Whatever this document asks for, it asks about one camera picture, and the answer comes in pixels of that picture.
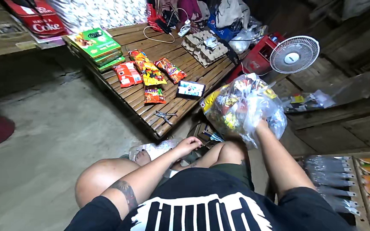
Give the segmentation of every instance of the white electric fan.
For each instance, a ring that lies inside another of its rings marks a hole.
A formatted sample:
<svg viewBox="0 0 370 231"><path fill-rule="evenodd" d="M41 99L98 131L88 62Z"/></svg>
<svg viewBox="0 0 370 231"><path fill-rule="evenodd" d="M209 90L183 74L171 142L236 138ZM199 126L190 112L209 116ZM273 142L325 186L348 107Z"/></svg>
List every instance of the white electric fan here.
<svg viewBox="0 0 370 231"><path fill-rule="evenodd" d="M270 66L290 74L306 69L319 55L319 43L309 36L295 36L278 44L270 55Z"/></svg>

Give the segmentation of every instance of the person's hand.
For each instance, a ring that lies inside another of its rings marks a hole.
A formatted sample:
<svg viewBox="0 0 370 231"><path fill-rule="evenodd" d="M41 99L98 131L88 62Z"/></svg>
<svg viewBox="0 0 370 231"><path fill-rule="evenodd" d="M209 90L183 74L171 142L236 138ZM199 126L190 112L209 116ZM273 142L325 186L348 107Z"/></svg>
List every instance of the person's hand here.
<svg viewBox="0 0 370 231"><path fill-rule="evenodd" d="M269 129L268 122L265 119L261 119L256 127L256 131L260 132Z"/></svg>
<svg viewBox="0 0 370 231"><path fill-rule="evenodd" d="M172 151L179 159L188 155L192 150L200 148L202 145L202 142L198 138L191 136L179 142L179 144L174 147Z"/></svg>

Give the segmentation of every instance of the concrete floor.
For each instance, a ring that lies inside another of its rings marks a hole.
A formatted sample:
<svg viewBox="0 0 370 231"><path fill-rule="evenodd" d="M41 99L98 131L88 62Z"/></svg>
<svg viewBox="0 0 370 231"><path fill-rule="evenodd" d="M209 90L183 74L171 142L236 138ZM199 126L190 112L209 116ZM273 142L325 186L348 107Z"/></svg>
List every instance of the concrete floor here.
<svg viewBox="0 0 370 231"><path fill-rule="evenodd" d="M150 143L85 77L13 95L0 101L0 114L16 124L0 144L0 231L63 230L78 211L78 175L97 160ZM190 126L184 120L172 136L186 137ZM293 143L295 150L312 151ZM263 193L262 157L258 150L249 155L255 191Z"/></svg>

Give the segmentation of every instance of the blue pepsi box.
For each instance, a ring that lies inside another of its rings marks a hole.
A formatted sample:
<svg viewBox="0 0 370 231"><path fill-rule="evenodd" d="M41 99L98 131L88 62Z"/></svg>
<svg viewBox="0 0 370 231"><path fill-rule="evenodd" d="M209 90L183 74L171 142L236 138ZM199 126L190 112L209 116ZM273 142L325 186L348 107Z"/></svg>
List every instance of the blue pepsi box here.
<svg viewBox="0 0 370 231"><path fill-rule="evenodd" d="M208 19L208 27L215 32L219 36L219 38L229 41L233 39L239 32L240 30L237 31L232 31L228 27L224 27L221 29L216 28L216 15L213 12L210 12L211 15L209 16Z"/></svg>

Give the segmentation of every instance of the phone screen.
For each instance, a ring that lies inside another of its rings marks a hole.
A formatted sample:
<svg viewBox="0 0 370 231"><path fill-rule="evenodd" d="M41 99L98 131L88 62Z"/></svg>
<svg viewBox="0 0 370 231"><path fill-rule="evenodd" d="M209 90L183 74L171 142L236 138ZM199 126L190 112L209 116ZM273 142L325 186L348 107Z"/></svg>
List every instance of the phone screen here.
<svg viewBox="0 0 370 231"><path fill-rule="evenodd" d="M182 80L179 81L178 83L178 94L201 97L203 95L204 90L205 85L203 84L187 82Z"/></svg>

